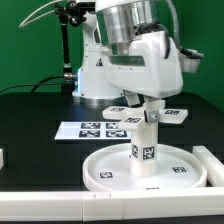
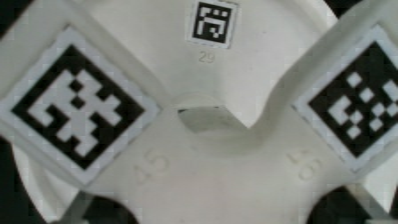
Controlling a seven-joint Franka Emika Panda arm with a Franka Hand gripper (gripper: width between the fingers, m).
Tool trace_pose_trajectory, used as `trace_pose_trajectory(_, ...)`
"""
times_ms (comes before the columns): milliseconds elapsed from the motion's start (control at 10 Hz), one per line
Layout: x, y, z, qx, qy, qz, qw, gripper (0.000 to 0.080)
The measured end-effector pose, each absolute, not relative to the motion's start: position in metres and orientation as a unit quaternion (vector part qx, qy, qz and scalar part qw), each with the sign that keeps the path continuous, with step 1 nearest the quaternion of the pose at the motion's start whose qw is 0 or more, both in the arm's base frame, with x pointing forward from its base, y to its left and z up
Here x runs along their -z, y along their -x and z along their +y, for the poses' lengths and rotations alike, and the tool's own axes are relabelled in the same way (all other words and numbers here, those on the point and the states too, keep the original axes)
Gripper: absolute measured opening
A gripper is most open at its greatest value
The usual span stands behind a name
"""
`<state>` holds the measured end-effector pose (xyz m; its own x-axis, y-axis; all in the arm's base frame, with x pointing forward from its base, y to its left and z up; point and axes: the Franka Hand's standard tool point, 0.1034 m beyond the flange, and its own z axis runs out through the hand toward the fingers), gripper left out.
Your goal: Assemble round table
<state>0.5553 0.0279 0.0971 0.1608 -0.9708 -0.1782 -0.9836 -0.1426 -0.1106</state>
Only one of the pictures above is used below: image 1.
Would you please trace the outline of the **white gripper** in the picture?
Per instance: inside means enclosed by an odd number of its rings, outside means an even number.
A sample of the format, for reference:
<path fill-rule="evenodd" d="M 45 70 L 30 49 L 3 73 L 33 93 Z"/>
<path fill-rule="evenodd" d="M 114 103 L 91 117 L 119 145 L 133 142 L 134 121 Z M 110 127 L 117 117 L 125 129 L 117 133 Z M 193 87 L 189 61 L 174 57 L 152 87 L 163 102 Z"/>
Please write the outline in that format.
<path fill-rule="evenodd" d="M 159 31 L 143 34 L 133 41 L 128 55 L 114 56 L 106 47 L 101 50 L 109 84 L 127 90 L 124 95 L 130 107 L 141 105 L 138 94 L 150 96 L 144 98 L 147 123 L 156 123 L 160 119 L 158 99 L 176 95 L 183 87 L 178 51 L 170 39 L 169 56 L 165 57 L 165 40 L 165 32 Z"/>

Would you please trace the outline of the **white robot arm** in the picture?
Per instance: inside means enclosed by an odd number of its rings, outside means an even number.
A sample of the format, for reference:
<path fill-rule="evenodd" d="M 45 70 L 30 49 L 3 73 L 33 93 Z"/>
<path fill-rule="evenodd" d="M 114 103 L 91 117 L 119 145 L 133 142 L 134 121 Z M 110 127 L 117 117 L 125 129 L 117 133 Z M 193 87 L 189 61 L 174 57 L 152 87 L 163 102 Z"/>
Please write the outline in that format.
<path fill-rule="evenodd" d="M 76 96 L 88 103 L 122 95 L 130 104 L 145 97 L 145 119 L 162 120 L 162 99 L 181 92 L 179 51 L 159 23 L 156 0 L 77 0 L 91 3 L 83 28 L 84 59 Z"/>

